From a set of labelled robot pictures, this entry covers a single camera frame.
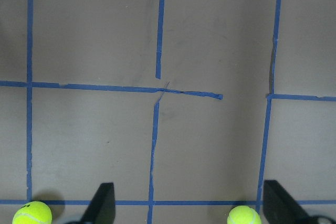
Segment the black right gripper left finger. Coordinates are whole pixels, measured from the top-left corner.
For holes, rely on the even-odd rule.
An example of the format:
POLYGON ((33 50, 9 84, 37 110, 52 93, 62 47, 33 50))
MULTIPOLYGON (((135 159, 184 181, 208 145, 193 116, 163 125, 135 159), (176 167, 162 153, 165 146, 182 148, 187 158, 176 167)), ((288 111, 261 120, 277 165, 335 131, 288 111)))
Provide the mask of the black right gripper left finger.
POLYGON ((113 224, 116 216, 113 183, 102 183, 82 215, 80 223, 113 224))

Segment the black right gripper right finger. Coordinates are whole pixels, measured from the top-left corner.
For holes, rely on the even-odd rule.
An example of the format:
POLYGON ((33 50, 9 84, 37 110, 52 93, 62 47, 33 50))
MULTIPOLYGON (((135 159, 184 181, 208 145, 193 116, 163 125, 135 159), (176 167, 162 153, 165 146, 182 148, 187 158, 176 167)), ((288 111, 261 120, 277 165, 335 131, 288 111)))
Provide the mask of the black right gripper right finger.
POLYGON ((310 216, 277 180, 265 180, 263 213, 268 223, 309 223, 310 216))

